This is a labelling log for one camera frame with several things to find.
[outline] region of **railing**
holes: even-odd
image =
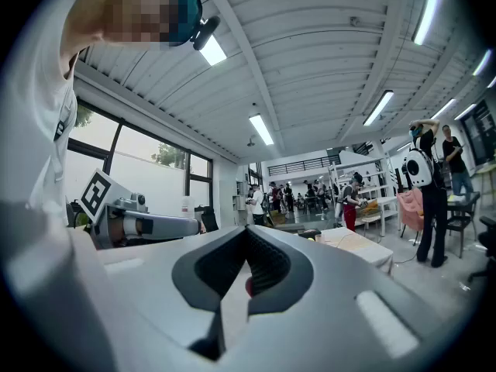
[[[329,167],[334,164],[341,164],[339,155],[314,158],[312,160],[297,161],[296,163],[274,165],[269,167],[269,175],[290,174],[291,172],[313,170],[316,168]]]

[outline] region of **tree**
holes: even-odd
[[[184,169],[186,153],[166,143],[160,143],[158,146],[158,153],[151,155],[156,163]]]
[[[91,122],[91,115],[93,115],[93,112],[89,108],[77,105],[76,124],[74,124],[74,128],[87,126]]]

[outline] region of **white table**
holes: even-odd
[[[386,235],[386,218],[389,216],[399,214],[398,199],[396,197],[379,197],[377,199],[377,203],[379,204],[379,208],[381,209],[381,237],[384,237]],[[384,206],[387,204],[394,204],[396,210],[395,211],[384,210]],[[398,215],[398,230],[400,229],[401,229],[401,222]]]
[[[352,232],[346,227],[323,230],[322,234],[315,236],[315,241],[351,252],[383,272],[391,274],[393,251]]]

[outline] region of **ceiling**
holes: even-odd
[[[442,1],[422,46],[411,40],[424,0],[202,2],[205,18],[221,18],[223,62],[210,67],[190,43],[165,52],[95,45],[80,56],[76,76],[84,70],[79,77],[99,84],[105,76],[241,163],[398,136],[451,98],[458,103],[441,118],[454,117],[488,83],[487,74],[471,75],[487,46],[455,0]],[[364,127],[388,89],[394,97]],[[246,145],[257,113],[273,146],[258,136]]]

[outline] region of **fluorescent light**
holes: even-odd
[[[443,113],[446,109],[448,109],[453,103],[456,102],[456,99],[451,99],[448,103],[446,103],[441,110],[439,110],[433,117],[431,117],[431,120],[435,119],[438,115]]]
[[[475,103],[473,103],[472,105],[470,105],[468,108],[466,108],[465,110],[463,110],[457,117],[455,117],[455,120],[458,120],[458,119],[461,119],[462,117],[464,117],[470,110],[472,110],[473,108],[475,108],[477,105]]]
[[[472,73],[472,75],[477,76],[487,65],[487,62],[489,62],[489,58],[491,57],[492,51],[487,50],[484,56],[482,57],[482,60],[480,60],[479,64],[477,65],[477,68],[475,71]]]
[[[267,146],[269,145],[274,145],[274,141],[270,137],[269,130],[265,126],[264,121],[262,120],[261,115],[254,115],[253,117],[250,117],[250,121],[255,127],[255,129],[258,132],[258,135],[260,135],[265,142]]]
[[[401,149],[404,149],[406,146],[410,146],[411,144],[411,142],[408,142],[406,145],[400,147],[399,149],[396,149],[396,151],[399,152]]]
[[[417,30],[413,34],[413,42],[421,46],[424,43],[427,32],[432,24],[434,15],[436,14],[437,7],[440,0],[427,0],[425,5],[424,15]]]
[[[494,76],[493,81],[491,83],[489,83],[489,85],[487,86],[487,88],[491,88],[494,85],[494,83],[496,83],[496,76]]]
[[[368,119],[365,120],[365,123],[363,124],[364,126],[369,126],[370,124],[372,124],[372,122],[377,118],[379,113],[381,113],[382,110],[386,107],[390,99],[393,98],[393,95],[394,92],[391,90],[384,91],[383,95],[381,96],[381,100],[379,101],[379,103],[377,103],[377,106],[369,115]]]
[[[208,39],[207,43],[200,50],[200,52],[201,55],[205,57],[210,66],[214,66],[215,64],[218,64],[219,62],[222,62],[226,59],[224,51],[222,51],[222,48],[220,47],[219,43],[217,43],[217,40],[213,35],[210,36],[210,39]]]

